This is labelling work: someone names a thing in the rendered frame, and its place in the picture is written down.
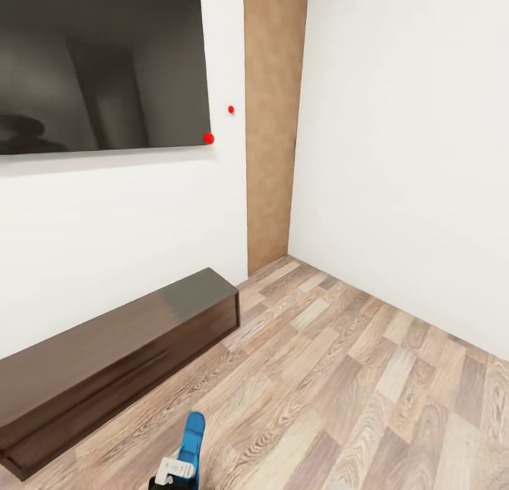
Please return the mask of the sandal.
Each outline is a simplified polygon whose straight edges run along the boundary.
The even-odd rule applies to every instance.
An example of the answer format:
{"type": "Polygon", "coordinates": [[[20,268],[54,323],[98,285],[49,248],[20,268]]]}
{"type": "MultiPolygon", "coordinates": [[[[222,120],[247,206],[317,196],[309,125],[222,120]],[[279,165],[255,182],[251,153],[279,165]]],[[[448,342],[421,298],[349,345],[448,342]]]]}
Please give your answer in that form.
{"type": "MultiPolygon", "coordinates": [[[[191,463],[193,466],[195,466],[196,472],[193,478],[196,478],[196,486],[193,488],[193,490],[199,490],[199,461],[205,428],[206,417],[199,411],[191,412],[189,416],[187,416],[182,447],[180,448],[180,451],[176,457],[176,460],[191,463]]],[[[185,479],[179,476],[172,477],[174,481],[181,482],[182,484],[186,484],[188,481],[193,479],[185,479]]]]}

